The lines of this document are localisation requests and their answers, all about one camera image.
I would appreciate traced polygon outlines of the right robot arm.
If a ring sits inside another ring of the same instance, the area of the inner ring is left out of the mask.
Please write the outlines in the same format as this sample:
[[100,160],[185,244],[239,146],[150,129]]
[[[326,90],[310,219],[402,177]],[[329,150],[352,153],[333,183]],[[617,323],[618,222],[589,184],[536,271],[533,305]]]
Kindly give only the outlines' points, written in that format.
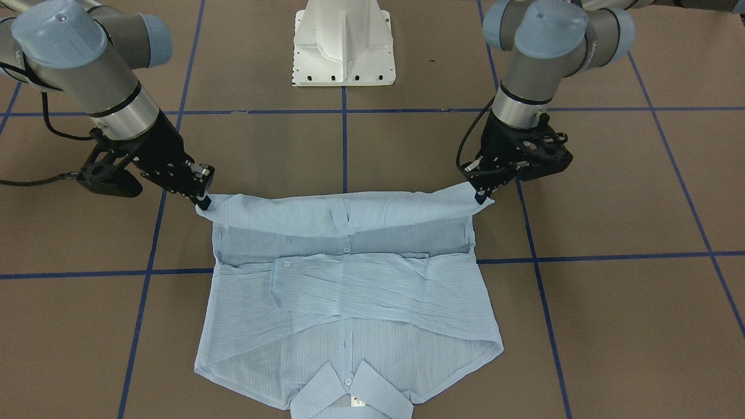
[[62,92],[93,122],[95,146],[75,179],[91,193],[135,198],[146,179],[202,210],[215,168],[198,164],[183,138],[135,75],[170,61],[171,33],[157,16],[128,14],[96,1],[3,1],[2,74],[40,91],[48,130],[48,93]]

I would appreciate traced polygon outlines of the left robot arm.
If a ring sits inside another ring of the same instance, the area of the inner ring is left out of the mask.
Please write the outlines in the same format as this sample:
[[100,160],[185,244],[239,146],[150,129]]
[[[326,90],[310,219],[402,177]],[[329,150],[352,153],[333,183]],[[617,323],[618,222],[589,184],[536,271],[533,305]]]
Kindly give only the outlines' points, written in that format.
[[481,148],[469,162],[455,157],[461,175],[484,203],[512,180],[559,174],[574,157],[566,133],[550,125],[548,109],[562,80],[601,68],[628,53],[636,27],[626,6],[580,1],[498,1],[483,19],[488,45],[510,53],[486,119]]

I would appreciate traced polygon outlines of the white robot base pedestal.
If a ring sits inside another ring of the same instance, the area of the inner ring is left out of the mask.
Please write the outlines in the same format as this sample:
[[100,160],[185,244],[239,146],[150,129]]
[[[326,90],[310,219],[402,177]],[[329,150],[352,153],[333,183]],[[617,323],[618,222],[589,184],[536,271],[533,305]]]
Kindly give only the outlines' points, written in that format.
[[391,14],[377,1],[309,1],[295,14],[295,87],[396,82]]

